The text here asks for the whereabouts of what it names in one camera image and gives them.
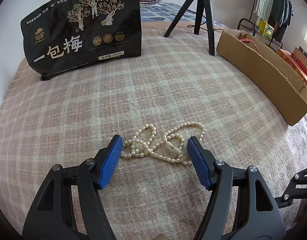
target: logo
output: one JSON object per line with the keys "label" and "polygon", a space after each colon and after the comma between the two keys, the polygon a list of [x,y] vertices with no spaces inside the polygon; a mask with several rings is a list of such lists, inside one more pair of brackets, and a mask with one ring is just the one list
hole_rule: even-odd
{"label": "logo", "polygon": [[106,34],[104,36],[104,42],[105,43],[110,43],[110,42],[112,42],[112,40],[113,40],[113,36],[111,34]]}
{"label": "logo", "polygon": [[35,32],[35,44],[43,41],[44,39],[44,29],[38,28]]}
{"label": "logo", "polygon": [[125,34],[123,32],[117,32],[115,34],[116,41],[122,41],[125,38]]}
{"label": "logo", "polygon": [[95,46],[99,46],[101,44],[101,37],[99,37],[99,36],[94,37],[94,39],[92,40],[92,43]]}

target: black tripod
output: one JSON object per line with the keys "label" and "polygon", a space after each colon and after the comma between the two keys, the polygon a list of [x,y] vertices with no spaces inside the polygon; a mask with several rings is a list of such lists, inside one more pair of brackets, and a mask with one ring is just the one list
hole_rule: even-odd
{"label": "black tripod", "polygon": [[[177,13],[175,19],[170,24],[168,30],[166,31],[164,37],[168,37],[172,30],[175,28],[177,23],[180,21],[181,17],[183,17],[186,10],[192,4],[194,0],[186,0],[183,6],[180,8],[179,12]],[[207,19],[207,29],[208,29],[208,42],[209,42],[209,54],[214,56],[215,55],[215,33],[214,33],[214,26],[213,26],[213,18],[212,18],[212,8],[211,8],[211,0],[198,0],[197,2],[197,14],[196,14],[196,21],[194,25],[193,33],[199,35],[203,9],[206,11],[206,19]]]}

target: bed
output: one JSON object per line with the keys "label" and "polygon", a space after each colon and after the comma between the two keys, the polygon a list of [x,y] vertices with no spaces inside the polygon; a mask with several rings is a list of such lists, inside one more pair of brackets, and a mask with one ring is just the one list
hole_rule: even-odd
{"label": "bed", "polygon": [[[230,166],[257,166],[274,196],[307,167],[307,114],[288,126],[251,80],[218,54],[208,54],[207,32],[193,35],[188,20],[164,38],[170,19],[163,12],[146,16],[164,19],[142,22],[141,57],[106,61],[44,82],[25,59],[21,62],[0,107],[0,209],[19,233],[54,164],[78,165],[114,134],[128,139],[145,123],[154,124],[161,138],[175,124],[201,122],[202,146]],[[215,31],[216,44],[220,34]],[[179,133],[185,140],[199,134]],[[163,146],[157,151],[170,154]],[[77,190],[72,190],[77,225],[84,232]],[[192,239],[209,197],[192,165],[151,156],[122,158],[100,192],[117,239],[135,240],[159,233]],[[225,233],[231,231],[236,200],[233,189]],[[287,228],[297,208],[281,210]]]}

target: orange object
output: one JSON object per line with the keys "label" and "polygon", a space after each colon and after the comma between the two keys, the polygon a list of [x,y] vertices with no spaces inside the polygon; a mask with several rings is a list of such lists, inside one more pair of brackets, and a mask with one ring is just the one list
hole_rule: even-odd
{"label": "orange object", "polygon": [[299,66],[299,64],[292,58],[291,53],[284,50],[279,49],[276,52],[285,62],[287,62],[294,71],[297,72],[298,76],[301,77],[303,82],[307,86],[307,74],[302,70],[302,68]]}

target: net weight label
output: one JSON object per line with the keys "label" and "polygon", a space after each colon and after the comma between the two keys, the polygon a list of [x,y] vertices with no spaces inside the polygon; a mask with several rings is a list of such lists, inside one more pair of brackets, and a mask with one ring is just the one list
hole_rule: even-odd
{"label": "net weight label", "polygon": [[103,59],[108,59],[108,58],[112,58],[112,57],[119,57],[123,54],[124,54],[124,51],[120,51],[120,52],[115,52],[115,53],[112,53],[112,54],[100,56],[98,59],[103,60]]}

